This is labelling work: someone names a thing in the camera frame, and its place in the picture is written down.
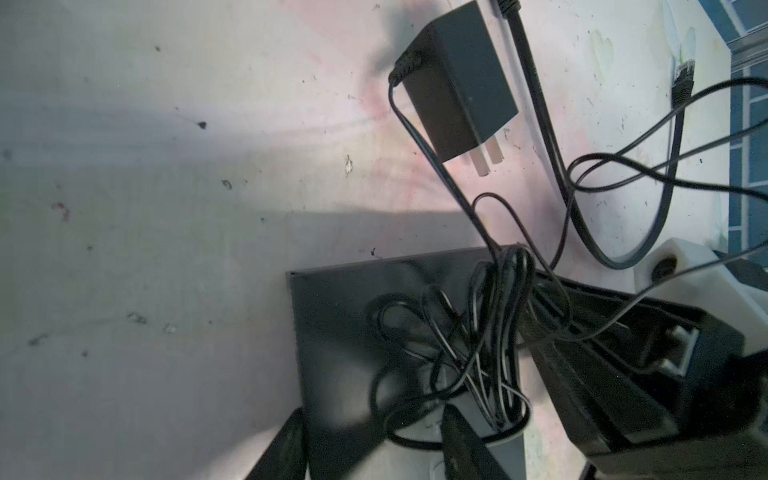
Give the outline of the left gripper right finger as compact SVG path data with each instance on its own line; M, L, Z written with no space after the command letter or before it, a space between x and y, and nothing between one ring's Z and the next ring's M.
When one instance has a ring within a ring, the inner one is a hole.
M458 408L444 407L440 429L448 480L510 479Z

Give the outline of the black network switch box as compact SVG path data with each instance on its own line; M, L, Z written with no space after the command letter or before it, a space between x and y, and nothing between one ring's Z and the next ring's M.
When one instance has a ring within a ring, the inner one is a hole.
M310 476L447 479L450 404L524 478L515 333L535 270L515 245L290 273Z

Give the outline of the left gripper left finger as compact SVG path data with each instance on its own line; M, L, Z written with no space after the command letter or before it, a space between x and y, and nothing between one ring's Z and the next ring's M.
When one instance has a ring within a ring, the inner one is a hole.
M246 480L303 480L308 471L303 410L288 417Z

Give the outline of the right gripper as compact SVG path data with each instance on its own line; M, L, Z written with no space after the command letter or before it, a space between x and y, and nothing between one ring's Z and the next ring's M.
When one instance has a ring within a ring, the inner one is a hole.
M763 479L767 355L696 308L538 273L521 333L569 440L606 479Z

